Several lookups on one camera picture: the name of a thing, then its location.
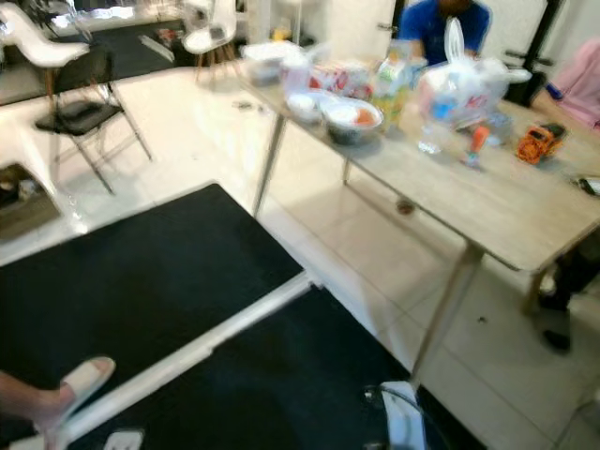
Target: bowl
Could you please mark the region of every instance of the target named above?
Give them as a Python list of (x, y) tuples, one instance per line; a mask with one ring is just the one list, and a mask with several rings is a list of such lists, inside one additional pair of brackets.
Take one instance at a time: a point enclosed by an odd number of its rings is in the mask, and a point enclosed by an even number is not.
[(310, 89), (306, 92), (290, 94), (286, 98), (286, 103), (292, 114), (309, 124), (321, 122), (323, 106), (337, 101), (337, 96), (322, 89)]
[[(358, 123), (361, 113), (365, 112), (370, 114), (371, 123)], [(383, 123), (383, 114), (379, 109), (366, 101), (351, 98), (324, 103), (323, 117), (329, 136), (340, 145), (355, 145), (371, 139)]]

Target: black treadmill belt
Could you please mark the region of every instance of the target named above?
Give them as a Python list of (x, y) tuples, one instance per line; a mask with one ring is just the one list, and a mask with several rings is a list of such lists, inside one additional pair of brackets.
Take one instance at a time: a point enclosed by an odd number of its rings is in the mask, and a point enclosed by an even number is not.
[[(108, 354), (117, 370), (93, 401), (300, 272), (211, 185), (0, 268), (0, 369), (50, 388)], [(407, 375), (331, 294), (313, 290), (69, 449), (101, 449), (119, 428), (143, 429), (143, 449), (360, 448), (386, 437), (362, 387)], [(424, 395), (446, 433), (479, 448)], [(3, 422), (0, 448), (31, 432)]]

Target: wooden table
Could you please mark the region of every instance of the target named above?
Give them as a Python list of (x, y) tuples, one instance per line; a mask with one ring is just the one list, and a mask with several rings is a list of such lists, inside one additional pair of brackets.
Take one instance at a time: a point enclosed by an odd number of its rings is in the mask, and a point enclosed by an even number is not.
[(324, 127), (307, 126), (291, 115), (279, 85), (255, 87), (246, 82), (245, 87), (277, 113), (254, 203), (255, 216), (273, 171), (282, 131), (287, 120), (292, 120), (346, 159), (344, 180), (351, 166), (356, 166), (465, 239), (467, 245), (412, 371), (417, 385), (484, 254), (535, 276), (600, 224), (600, 201), (567, 182), (569, 175), (593, 173), (594, 169), (600, 172), (600, 148), (589, 136), (570, 136), (553, 159), (537, 167), (520, 161), (514, 151), (517, 139), (540, 119), (531, 111), (508, 103), (501, 105), (514, 117), (516, 137), (505, 147), (486, 147), (481, 170), (473, 170), (461, 163), (469, 146), (466, 136), (449, 133), (447, 149), (439, 155), (418, 150), (421, 119), (413, 104), (403, 112), (400, 131), (362, 145), (339, 146), (330, 140)]

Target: door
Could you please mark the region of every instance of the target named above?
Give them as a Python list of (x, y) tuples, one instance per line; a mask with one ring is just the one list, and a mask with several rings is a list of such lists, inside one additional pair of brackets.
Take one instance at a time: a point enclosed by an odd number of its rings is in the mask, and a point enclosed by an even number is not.
[(403, 0), (331, 0), (327, 35), (332, 56), (383, 58), (394, 32), (392, 25), (398, 21), (390, 21), (397, 3), (404, 4)]

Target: pink shirt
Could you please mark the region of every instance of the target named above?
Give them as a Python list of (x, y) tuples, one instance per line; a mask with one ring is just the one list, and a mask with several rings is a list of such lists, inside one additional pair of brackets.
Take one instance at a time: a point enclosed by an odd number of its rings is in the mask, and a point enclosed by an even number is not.
[(552, 83), (562, 92), (567, 113), (590, 128), (600, 128), (600, 38), (585, 43)]

